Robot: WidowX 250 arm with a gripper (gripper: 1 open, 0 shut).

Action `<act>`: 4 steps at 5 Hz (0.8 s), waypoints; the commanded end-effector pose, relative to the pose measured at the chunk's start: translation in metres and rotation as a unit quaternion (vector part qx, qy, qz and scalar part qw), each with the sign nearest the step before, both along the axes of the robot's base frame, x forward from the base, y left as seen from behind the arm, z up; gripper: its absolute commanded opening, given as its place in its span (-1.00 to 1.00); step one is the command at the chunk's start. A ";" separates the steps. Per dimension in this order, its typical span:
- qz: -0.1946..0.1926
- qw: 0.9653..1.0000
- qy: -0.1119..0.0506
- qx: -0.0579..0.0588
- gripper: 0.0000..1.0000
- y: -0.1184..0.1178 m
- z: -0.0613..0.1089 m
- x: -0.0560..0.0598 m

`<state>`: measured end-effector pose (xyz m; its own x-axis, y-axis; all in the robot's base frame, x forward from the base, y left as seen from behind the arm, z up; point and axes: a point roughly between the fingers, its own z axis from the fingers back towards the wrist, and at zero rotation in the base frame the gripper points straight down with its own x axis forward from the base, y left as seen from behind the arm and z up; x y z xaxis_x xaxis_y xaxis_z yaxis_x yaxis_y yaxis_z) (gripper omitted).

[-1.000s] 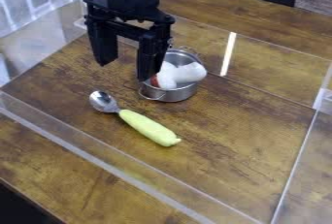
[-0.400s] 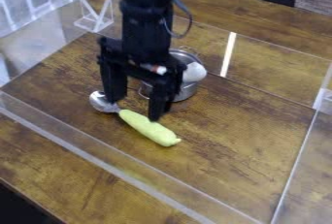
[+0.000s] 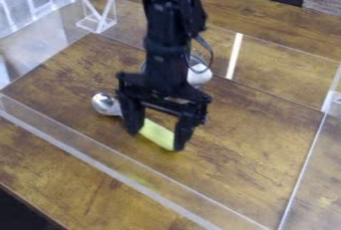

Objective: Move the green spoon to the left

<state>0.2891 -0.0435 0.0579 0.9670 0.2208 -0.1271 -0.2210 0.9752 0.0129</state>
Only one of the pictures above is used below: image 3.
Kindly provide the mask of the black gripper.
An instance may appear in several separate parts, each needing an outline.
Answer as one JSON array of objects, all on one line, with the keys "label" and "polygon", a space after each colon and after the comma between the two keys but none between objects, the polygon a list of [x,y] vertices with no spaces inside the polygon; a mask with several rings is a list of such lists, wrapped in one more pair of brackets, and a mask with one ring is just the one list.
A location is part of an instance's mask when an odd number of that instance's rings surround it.
[{"label": "black gripper", "polygon": [[145,108],[179,117],[172,149],[180,151],[204,123],[211,96],[199,87],[211,79],[207,61],[196,54],[147,57],[137,73],[118,72],[117,99],[128,134],[144,125]]}]

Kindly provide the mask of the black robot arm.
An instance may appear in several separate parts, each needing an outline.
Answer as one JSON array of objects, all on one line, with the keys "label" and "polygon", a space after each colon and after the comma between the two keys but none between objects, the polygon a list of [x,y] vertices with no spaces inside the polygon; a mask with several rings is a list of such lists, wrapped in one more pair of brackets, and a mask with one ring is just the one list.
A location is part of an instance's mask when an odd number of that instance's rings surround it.
[{"label": "black robot arm", "polygon": [[200,41],[205,14],[200,0],[143,0],[147,17],[147,58],[139,73],[117,73],[125,129],[137,133],[145,125],[145,109],[175,115],[171,149],[179,151],[193,129],[204,124],[211,96],[187,81],[189,42]]}]

